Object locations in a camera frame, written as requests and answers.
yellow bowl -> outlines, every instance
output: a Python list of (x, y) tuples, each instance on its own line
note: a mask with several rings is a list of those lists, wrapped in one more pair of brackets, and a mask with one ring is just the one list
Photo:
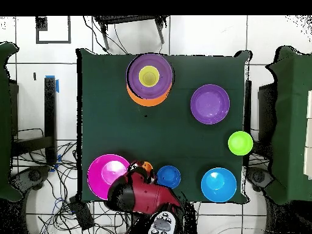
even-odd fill
[(159, 81), (159, 72), (156, 67), (147, 65), (139, 72), (139, 80), (145, 87), (153, 87)]

purple bowl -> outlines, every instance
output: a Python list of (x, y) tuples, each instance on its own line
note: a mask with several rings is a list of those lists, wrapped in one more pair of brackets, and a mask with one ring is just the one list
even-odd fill
[(206, 84), (198, 88), (191, 98), (193, 116), (206, 125), (223, 120), (230, 109), (227, 92), (220, 86)]
[[(153, 87), (145, 87), (139, 80), (139, 72), (147, 65), (154, 66), (159, 72), (159, 81)], [(155, 99), (163, 95), (172, 82), (172, 70), (159, 54), (143, 54), (136, 57), (127, 69), (127, 84), (129, 88), (142, 99)]]

magenta bowl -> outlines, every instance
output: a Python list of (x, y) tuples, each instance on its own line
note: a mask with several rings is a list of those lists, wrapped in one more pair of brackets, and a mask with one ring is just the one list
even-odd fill
[(116, 154), (105, 154), (95, 159), (89, 167), (87, 180), (90, 190), (97, 197), (107, 200), (110, 185), (124, 175), (129, 162)]

chair leg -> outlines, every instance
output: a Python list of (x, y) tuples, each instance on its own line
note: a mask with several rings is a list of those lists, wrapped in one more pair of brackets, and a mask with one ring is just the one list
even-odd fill
[(109, 47), (109, 45), (108, 45), (107, 37), (106, 37), (107, 26), (106, 26), (105, 24), (100, 23), (100, 27), (101, 27), (101, 32), (102, 32), (102, 35), (103, 35), (103, 40), (104, 40), (105, 48), (106, 48), (106, 50), (109, 50), (110, 47)]
[(163, 39), (163, 32), (161, 31), (163, 29), (163, 21), (161, 20), (161, 18), (156, 18), (155, 19), (155, 23), (156, 23), (158, 34), (159, 34), (159, 37), (160, 37), (160, 41), (161, 41), (162, 44), (164, 44), (165, 41)]

white tiled floor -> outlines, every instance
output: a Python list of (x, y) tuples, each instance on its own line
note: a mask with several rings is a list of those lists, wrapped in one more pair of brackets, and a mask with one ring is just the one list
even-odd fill
[[(104, 46), (102, 35), (96, 29), (97, 22), (92, 24), (91, 16), (86, 16), (86, 23), (93, 27), (98, 42)], [(65, 40), (67, 38), (66, 17), (56, 19), (48, 16), (48, 31), (40, 32), (41, 40)], [(274, 59), (279, 46), (288, 44), (298, 51), (309, 53), (312, 51), (311, 31), (300, 17), (294, 16), (171, 16), (167, 18), (167, 27), (163, 28), (165, 43), (161, 49), (154, 20), (137, 21), (133, 23), (117, 24), (116, 31), (127, 52), (139, 54), (144, 52), (159, 52), (171, 55), (235, 55), (240, 50), (252, 51), (250, 61), (250, 76), (252, 81), (252, 120), (251, 127), (258, 129), (258, 88), (273, 82), (273, 76), (264, 67)], [(117, 44), (115, 28), (108, 26), (108, 36)], [(57, 93), (57, 138), (58, 145), (75, 142), (77, 118), (77, 74), (76, 48), (87, 48), (97, 54), (105, 54), (96, 43), (95, 35), (87, 28), (82, 16), (71, 16), (71, 44), (36, 44), (35, 17), (0, 17), (0, 42), (16, 43), (19, 51), (9, 58), (7, 70), (11, 79), (19, 83), (19, 129), (40, 127), (43, 123), (43, 79), (47, 75), (54, 75), (59, 80), (60, 92)], [(109, 52), (123, 54), (117, 45), (108, 39)], [(257, 131), (252, 132), (257, 140)], [(39, 131), (23, 132), (20, 138), (39, 137)], [(74, 161), (70, 152), (63, 159)], [(72, 178), (77, 177), (75, 171), (70, 172)], [(59, 178), (55, 172), (49, 173), (50, 182), (54, 187), (54, 194), (60, 196)], [(77, 191), (77, 180), (67, 179), (66, 185), (69, 197)], [(201, 204), (198, 219), (198, 234), (263, 234), (266, 222), (266, 206), (261, 193), (252, 190), (246, 182), (245, 192), (250, 202), (237, 204)], [(101, 207), (107, 211), (104, 204), (91, 203), (96, 223), (111, 224), (114, 216), (103, 215)], [(39, 234), (42, 220), (49, 219), (54, 207), (54, 198), (48, 182), (38, 191), (31, 191), (27, 202), (27, 223), (30, 234)], [(116, 217), (116, 224), (121, 223), (120, 216)], [(118, 233), (125, 231), (124, 225), (117, 229)], [(76, 230), (73, 234), (82, 234)], [(97, 234), (108, 234), (98, 230)]]

